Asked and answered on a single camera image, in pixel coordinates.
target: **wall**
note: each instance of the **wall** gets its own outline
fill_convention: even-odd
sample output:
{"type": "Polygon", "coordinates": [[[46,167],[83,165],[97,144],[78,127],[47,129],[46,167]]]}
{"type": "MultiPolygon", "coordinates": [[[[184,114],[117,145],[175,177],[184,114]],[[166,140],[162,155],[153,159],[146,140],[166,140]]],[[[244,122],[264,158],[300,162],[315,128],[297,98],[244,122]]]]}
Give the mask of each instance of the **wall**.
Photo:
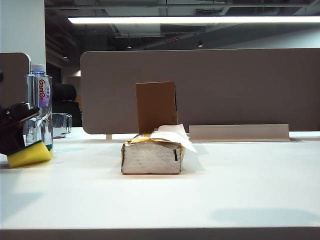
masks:
{"type": "Polygon", "coordinates": [[[79,66],[65,66],[61,69],[62,71],[62,83],[69,84],[68,78],[80,77],[80,67],[79,66]]]}
{"type": "Polygon", "coordinates": [[[219,46],[219,49],[320,48],[320,27],[219,46]]]}
{"type": "Polygon", "coordinates": [[[22,52],[46,65],[44,0],[1,0],[0,52],[22,52]]]}

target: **ceiling duct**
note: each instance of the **ceiling duct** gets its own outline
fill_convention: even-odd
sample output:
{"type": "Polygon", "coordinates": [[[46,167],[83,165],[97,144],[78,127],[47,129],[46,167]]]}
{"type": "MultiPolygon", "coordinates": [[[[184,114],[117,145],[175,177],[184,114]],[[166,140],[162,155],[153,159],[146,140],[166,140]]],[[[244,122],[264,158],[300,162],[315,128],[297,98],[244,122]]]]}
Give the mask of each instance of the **ceiling duct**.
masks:
{"type": "Polygon", "coordinates": [[[180,8],[293,8],[293,7],[307,7],[312,3],[215,3],[213,1],[204,1],[205,3],[181,3],[181,4],[129,4],[129,3],[109,3],[101,5],[46,5],[46,10],[61,10],[61,9],[180,9],[180,8]]]}
{"type": "Polygon", "coordinates": [[[212,2],[213,4],[232,4],[232,0],[197,0],[197,1],[205,1],[205,2],[212,2]]]}
{"type": "Polygon", "coordinates": [[[220,15],[222,10],[205,10],[205,9],[196,9],[194,11],[195,16],[215,16],[215,15],[220,15]]]}

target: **bottle label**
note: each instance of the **bottle label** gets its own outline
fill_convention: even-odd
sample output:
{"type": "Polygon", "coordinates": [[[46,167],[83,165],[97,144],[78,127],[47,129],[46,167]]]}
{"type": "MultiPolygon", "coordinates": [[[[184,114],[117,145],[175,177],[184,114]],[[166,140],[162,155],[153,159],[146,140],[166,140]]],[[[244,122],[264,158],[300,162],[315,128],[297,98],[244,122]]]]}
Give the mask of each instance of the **bottle label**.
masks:
{"type": "Polygon", "coordinates": [[[47,107],[51,96],[50,83],[46,77],[39,77],[38,80],[39,89],[39,107],[47,107]]]}

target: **gray partition panel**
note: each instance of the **gray partition panel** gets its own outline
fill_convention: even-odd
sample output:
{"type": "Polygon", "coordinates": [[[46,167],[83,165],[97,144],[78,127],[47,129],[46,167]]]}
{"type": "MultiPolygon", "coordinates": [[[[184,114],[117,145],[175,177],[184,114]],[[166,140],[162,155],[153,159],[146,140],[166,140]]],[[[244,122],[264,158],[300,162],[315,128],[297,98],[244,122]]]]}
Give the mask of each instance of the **gray partition panel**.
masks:
{"type": "Polygon", "coordinates": [[[3,83],[0,86],[0,103],[3,107],[27,100],[26,74],[30,72],[30,58],[22,52],[0,53],[3,83]]]}
{"type": "Polygon", "coordinates": [[[319,63],[320,48],[85,52],[83,127],[137,133],[135,83],[174,81],[187,132],[189,125],[232,124],[320,130],[319,63]]]}

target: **bottle cap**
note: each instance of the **bottle cap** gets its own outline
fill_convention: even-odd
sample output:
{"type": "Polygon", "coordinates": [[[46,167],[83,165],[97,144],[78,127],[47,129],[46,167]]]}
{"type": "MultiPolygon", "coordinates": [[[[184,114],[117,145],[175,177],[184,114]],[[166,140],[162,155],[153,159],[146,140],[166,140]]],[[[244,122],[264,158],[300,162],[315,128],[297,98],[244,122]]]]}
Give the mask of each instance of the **bottle cap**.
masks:
{"type": "Polygon", "coordinates": [[[32,64],[31,72],[46,73],[46,66],[43,64],[32,64]]]}

